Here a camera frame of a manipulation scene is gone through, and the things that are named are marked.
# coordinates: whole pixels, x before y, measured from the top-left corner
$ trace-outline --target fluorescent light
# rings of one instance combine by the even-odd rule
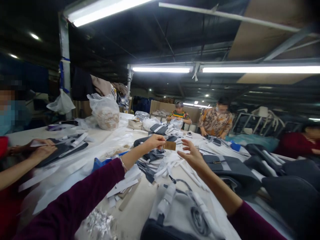
[[[319,74],[320,66],[278,66],[278,67],[207,67],[204,73],[308,73]]]
[[[135,72],[168,72],[168,73],[189,73],[191,68],[169,68],[169,67],[134,67],[132,68]]]
[[[272,89],[273,87],[264,87],[264,86],[262,86],[262,87],[259,87],[259,88],[263,88],[263,89]]]
[[[320,121],[320,118],[309,118],[309,120],[315,121],[315,122],[319,122],[319,121]]]
[[[203,106],[203,105],[194,105],[195,107],[205,107],[207,108],[207,106]]]
[[[152,0],[99,0],[84,7],[76,5],[64,11],[64,15],[70,22],[73,22],[76,27],[80,27],[151,1]]]
[[[38,37],[37,35],[35,35],[35,34],[33,34],[33,33],[30,33],[30,35],[31,35],[31,37],[33,37],[34,39],[39,40],[39,37]]]

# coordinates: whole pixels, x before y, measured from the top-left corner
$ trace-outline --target patterned blouse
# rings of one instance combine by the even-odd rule
[[[232,114],[230,112],[217,112],[215,108],[205,109],[199,119],[199,127],[212,136],[220,137],[232,128]]]

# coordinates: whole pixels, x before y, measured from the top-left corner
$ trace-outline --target clear plastic bag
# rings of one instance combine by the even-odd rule
[[[134,115],[136,115],[136,118],[139,118],[140,121],[143,121],[149,118],[149,113],[142,112],[142,111],[136,111]]]
[[[171,121],[170,121],[170,124],[172,124],[173,125],[173,128],[175,129],[175,130],[181,130],[181,128],[182,128],[182,126],[183,126],[183,120],[177,120],[176,118],[174,118],[174,119],[172,119]]]
[[[72,109],[75,109],[71,98],[60,88],[60,96],[53,103],[49,103],[47,108],[54,112],[58,112],[61,115],[65,115]]]
[[[146,130],[147,132],[150,131],[150,128],[155,125],[155,124],[161,124],[160,120],[157,119],[156,117],[154,118],[146,118],[142,121],[142,127],[144,130]]]
[[[94,93],[88,94],[87,98],[92,109],[92,115],[95,116],[101,129],[113,131],[118,128],[120,111],[117,102],[111,94],[101,97],[99,94]]]

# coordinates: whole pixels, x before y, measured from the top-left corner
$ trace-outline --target maroon shirt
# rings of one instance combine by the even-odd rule
[[[296,159],[299,156],[312,155],[312,149],[320,149],[320,141],[314,144],[302,133],[286,133],[274,153]]]
[[[119,159],[96,170],[51,202],[14,240],[71,240],[89,213],[124,178]],[[228,217],[242,240],[285,240],[248,204]]]

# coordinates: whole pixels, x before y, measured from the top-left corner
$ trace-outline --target woman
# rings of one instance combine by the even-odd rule
[[[220,98],[215,108],[203,110],[199,119],[202,136],[226,138],[232,128],[232,114],[228,111],[228,107],[228,99]]]
[[[190,166],[197,171],[199,177],[215,194],[228,214],[241,239],[273,239],[285,240],[269,223],[239,198],[203,160],[200,152],[188,140],[183,139],[184,150],[179,152]],[[14,240],[70,240],[81,222],[107,195],[114,185],[124,178],[126,170],[144,154],[165,144],[161,135],[153,135],[143,144],[116,158],[76,183],[70,190],[61,194],[46,209],[37,215]]]
[[[6,157],[18,153],[31,153],[24,161],[0,172],[0,239],[12,239],[19,221],[21,203],[27,192],[18,193],[19,179],[42,160],[49,157],[57,148],[51,140],[36,139],[46,144],[39,148],[25,146],[8,147],[8,137],[0,137],[0,163]]]
[[[303,133],[286,133],[274,153],[295,159],[299,156],[320,156],[320,123],[306,124]]]
[[[184,129],[184,124],[192,124],[189,114],[183,110],[183,102],[176,102],[176,110],[171,112],[167,116],[167,121],[170,122],[172,119],[177,119],[183,121],[182,129]]]

